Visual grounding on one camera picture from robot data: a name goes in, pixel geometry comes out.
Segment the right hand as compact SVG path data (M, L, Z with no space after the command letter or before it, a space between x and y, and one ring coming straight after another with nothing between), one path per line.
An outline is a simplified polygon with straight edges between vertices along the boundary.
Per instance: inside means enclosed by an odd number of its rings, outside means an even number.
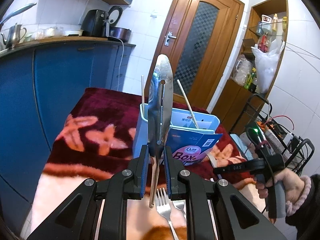
M269 188L273 183L282 182L285 190L286 223L297 230L307 228L317 215L317 193L313 179L309 176L298 176L289 169L274 175L274 180L262 183L257 177L255 187L261 199L269 196Z

